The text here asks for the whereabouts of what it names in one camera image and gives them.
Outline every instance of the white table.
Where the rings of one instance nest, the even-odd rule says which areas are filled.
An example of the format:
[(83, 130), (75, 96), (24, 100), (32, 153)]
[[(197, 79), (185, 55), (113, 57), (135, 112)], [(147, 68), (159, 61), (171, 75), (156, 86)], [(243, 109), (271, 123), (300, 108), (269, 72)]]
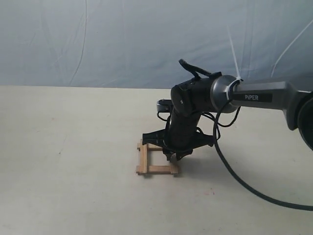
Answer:
[[(141, 134), (164, 128), (169, 90), (0, 87), (1, 235), (308, 235), (313, 212), (275, 206), (227, 172), (214, 148), (182, 176), (135, 174)], [(232, 115), (224, 115), (228, 122)], [(200, 127), (212, 133), (212, 123)], [(277, 199), (313, 205), (313, 155), (280, 111), (243, 108), (222, 130), (235, 171)], [(162, 153), (154, 159), (166, 162)]]

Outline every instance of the gray backdrop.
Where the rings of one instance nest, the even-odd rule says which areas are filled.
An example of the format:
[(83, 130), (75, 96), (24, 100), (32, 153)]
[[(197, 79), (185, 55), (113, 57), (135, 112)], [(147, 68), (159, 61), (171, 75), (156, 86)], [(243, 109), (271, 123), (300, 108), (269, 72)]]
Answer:
[(6, 0), (0, 85), (170, 88), (178, 59), (262, 79), (312, 71), (312, 0)]

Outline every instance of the robotic arm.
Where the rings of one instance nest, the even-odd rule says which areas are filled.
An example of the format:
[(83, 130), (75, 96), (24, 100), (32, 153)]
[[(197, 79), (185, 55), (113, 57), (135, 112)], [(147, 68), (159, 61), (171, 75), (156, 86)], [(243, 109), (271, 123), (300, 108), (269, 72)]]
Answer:
[(282, 110), (288, 128), (298, 128), (313, 150), (313, 76), (244, 82), (221, 72), (210, 73), (182, 59), (179, 63), (194, 78), (175, 85), (171, 100), (157, 102), (158, 117), (159, 113), (170, 113), (165, 129), (142, 137), (142, 144), (162, 147), (168, 161), (174, 154), (180, 160), (195, 148), (214, 145), (215, 138), (197, 127), (201, 115), (232, 113), (241, 106)]

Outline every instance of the wooden frame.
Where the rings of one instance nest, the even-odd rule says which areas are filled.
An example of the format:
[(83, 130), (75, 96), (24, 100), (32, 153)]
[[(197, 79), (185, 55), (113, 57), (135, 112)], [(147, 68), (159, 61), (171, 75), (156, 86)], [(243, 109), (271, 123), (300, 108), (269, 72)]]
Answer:
[(137, 144), (137, 149), (140, 151), (140, 162), (136, 167), (136, 173), (138, 175), (146, 174), (171, 174), (176, 176), (179, 173), (178, 165), (169, 163), (169, 165), (149, 165), (148, 164), (148, 152), (149, 151), (161, 151), (162, 148), (153, 144), (142, 145), (141, 141)]

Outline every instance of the table surface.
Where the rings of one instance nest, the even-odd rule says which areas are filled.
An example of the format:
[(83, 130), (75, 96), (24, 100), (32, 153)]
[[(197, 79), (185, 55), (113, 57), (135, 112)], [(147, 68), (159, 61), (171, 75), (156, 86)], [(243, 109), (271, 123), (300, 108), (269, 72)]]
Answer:
[[(136, 144), (142, 133), (164, 128), (156, 102), (169, 96), (169, 90), (0, 87), (0, 234), (312, 233), (313, 212), (253, 195), (214, 148), (182, 159), (180, 177), (136, 175)], [(200, 127), (212, 133), (210, 120), (201, 119)], [(281, 111), (243, 108), (220, 143), (247, 183), (313, 205), (312, 152)], [(160, 152), (153, 159), (166, 162)]]

